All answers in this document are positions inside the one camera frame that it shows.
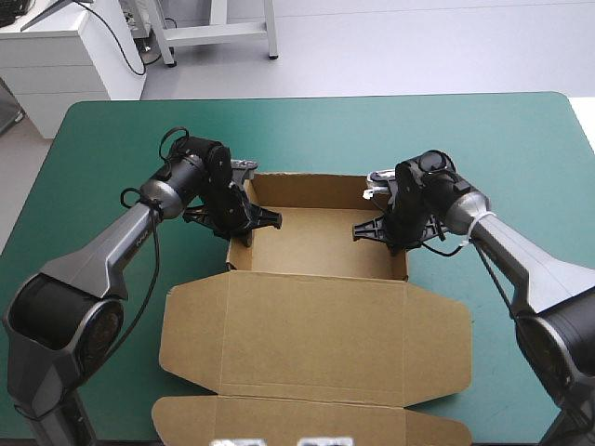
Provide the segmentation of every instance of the white drawer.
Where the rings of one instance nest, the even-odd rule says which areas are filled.
[[[93,66],[0,68],[13,94],[105,91]]]
[[[44,138],[56,136],[62,119],[73,104],[84,100],[110,99],[105,92],[15,95],[15,98]]]
[[[93,65],[79,36],[0,40],[0,68]]]

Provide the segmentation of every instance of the cardboard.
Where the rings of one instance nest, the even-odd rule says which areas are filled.
[[[251,248],[232,242],[229,272],[171,290],[160,363],[218,396],[157,401],[166,445],[470,444],[463,425],[403,409],[469,385],[469,312],[404,282],[404,255],[352,241],[352,225],[377,216],[364,188],[300,174],[246,184],[283,228],[256,231]]]
[[[469,445],[456,422],[401,408],[293,400],[167,397],[153,406],[167,445],[208,446],[214,439],[266,439],[297,446],[307,437],[351,437],[355,446]]]
[[[252,202],[283,215],[283,227],[253,232],[252,247],[231,241],[232,269],[366,279],[407,279],[405,253],[382,243],[352,240],[355,223],[378,216],[362,198],[365,177],[315,174],[256,175],[246,186]]]

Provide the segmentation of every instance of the white cabinet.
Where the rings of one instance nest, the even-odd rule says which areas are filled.
[[[71,4],[21,32],[49,0],[14,24],[0,28],[0,78],[44,138],[55,137],[66,111],[84,100],[139,99],[145,77],[134,74],[107,28],[77,4]],[[128,60],[142,71],[118,0],[91,6],[112,27]]]

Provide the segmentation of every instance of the white table frame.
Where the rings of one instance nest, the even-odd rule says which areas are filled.
[[[228,23],[228,0],[211,0],[209,24],[184,28],[167,28],[159,0],[147,0],[149,20],[165,65],[175,67],[172,48],[207,44],[225,44],[243,40],[269,40],[269,58],[277,59],[277,30],[273,0],[263,0],[264,21]]]

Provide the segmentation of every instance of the white cable tie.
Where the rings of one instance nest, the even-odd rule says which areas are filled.
[[[461,248],[464,248],[469,244],[469,240],[471,240],[471,233],[473,232],[475,225],[477,225],[480,222],[480,220],[485,216],[496,216],[496,214],[492,211],[483,211],[480,212],[477,216],[475,216],[475,218],[473,218],[473,221],[471,221],[471,224],[469,225],[469,229],[467,230],[467,236],[465,237],[465,240],[463,240],[459,245]]]

